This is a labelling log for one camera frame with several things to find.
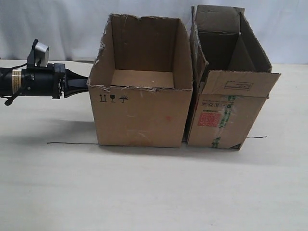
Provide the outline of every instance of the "yellow label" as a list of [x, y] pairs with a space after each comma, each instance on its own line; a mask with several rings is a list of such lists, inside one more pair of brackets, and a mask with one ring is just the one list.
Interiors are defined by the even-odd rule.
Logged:
[[15, 69], [12, 71], [12, 91], [13, 94], [21, 87], [21, 69]]

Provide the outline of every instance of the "open cardboard box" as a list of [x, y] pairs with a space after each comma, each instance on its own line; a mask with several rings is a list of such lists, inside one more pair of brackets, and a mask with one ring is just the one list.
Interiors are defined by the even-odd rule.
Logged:
[[98, 144], [180, 147], [192, 71], [180, 19], [110, 15], [88, 80]]
[[188, 145], [239, 150], [280, 74], [244, 16], [244, 8], [192, 7], [194, 93]]

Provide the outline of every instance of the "white wall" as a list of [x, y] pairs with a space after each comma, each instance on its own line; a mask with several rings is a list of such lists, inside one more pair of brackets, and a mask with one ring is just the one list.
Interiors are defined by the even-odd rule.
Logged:
[[25, 59], [35, 38], [51, 60], [93, 60], [109, 13], [180, 17], [190, 6], [246, 8], [272, 63], [308, 64], [308, 0], [0, 0], [0, 57]]

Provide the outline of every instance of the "red label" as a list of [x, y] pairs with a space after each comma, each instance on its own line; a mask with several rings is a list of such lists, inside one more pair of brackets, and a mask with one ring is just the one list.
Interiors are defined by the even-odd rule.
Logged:
[[202, 112], [199, 116], [198, 126], [217, 127], [221, 114]]

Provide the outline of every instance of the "table surface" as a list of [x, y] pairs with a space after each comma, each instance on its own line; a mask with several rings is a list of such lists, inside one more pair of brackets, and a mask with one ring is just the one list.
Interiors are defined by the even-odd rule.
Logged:
[[273, 72], [282, 76], [249, 134], [267, 137], [239, 152], [47, 144], [97, 141], [88, 93], [1, 100], [0, 230], [307, 230], [308, 65]]

